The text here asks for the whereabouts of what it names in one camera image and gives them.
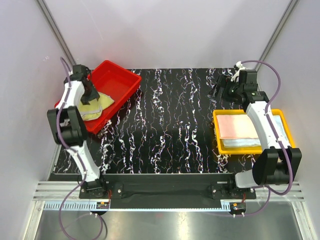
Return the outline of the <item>grey yellow frog towel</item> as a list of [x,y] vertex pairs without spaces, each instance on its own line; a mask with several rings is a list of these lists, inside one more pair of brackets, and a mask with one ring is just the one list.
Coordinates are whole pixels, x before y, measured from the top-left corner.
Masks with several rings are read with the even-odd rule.
[[99,99],[93,99],[89,104],[79,102],[77,108],[83,121],[87,122],[98,119],[105,109],[114,104],[115,101],[109,95],[102,92],[98,92],[98,94]]

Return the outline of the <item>pink towel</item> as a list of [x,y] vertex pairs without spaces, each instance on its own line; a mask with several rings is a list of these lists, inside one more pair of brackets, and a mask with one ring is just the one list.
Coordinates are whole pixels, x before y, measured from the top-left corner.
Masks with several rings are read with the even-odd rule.
[[246,114],[218,115],[217,124],[222,139],[257,139],[253,122]]

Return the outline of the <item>light blue towel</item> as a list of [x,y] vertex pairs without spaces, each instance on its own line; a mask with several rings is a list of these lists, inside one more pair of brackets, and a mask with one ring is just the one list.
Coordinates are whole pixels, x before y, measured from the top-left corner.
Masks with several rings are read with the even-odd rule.
[[[281,116],[274,115],[274,120],[278,125],[278,128],[281,131],[281,134],[285,137],[286,141],[289,142]],[[261,143],[258,138],[222,139],[222,143],[226,148],[261,147]]]

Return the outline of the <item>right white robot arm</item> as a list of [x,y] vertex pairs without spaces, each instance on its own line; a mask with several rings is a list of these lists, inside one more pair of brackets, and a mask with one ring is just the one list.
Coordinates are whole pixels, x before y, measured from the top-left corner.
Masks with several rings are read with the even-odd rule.
[[245,188],[267,188],[284,196],[292,184],[302,159],[299,148],[292,147],[279,130],[271,110],[271,100],[258,90],[257,71],[239,69],[231,77],[221,74],[210,95],[242,106],[257,132],[262,152],[251,170],[236,173],[234,181],[227,185],[228,195],[239,198]]

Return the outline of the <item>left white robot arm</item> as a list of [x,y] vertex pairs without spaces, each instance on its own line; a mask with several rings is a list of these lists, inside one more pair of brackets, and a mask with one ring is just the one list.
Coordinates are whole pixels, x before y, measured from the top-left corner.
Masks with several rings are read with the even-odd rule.
[[61,58],[66,73],[64,92],[58,105],[47,111],[47,119],[56,144],[70,154],[81,173],[81,192],[103,198],[108,186],[87,145],[88,131],[78,105],[100,98],[91,81],[92,71],[81,64],[72,68]]

